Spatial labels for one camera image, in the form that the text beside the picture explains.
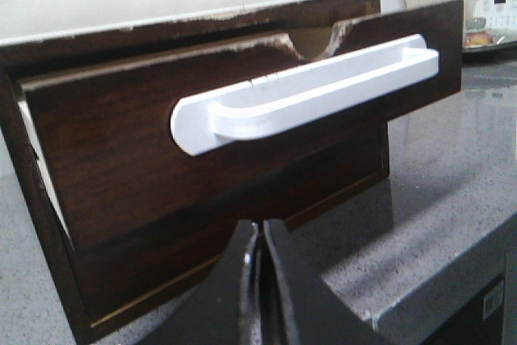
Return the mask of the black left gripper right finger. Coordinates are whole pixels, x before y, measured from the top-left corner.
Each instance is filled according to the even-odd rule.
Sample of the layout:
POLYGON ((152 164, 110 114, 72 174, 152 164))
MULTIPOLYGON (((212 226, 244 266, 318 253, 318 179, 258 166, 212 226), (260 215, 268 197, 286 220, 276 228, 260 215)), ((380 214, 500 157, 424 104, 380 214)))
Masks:
POLYGON ((295 247, 278 219, 263 222, 264 344, 386 344, 343 304, 295 247))

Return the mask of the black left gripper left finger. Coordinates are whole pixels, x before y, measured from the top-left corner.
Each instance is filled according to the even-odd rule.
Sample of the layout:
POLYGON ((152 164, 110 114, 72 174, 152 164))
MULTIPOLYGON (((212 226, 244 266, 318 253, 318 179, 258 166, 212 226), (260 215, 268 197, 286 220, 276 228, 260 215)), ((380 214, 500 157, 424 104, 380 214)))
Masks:
POLYGON ((258 225, 237 223, 206 279, 140 344, 250 344, 258 225))

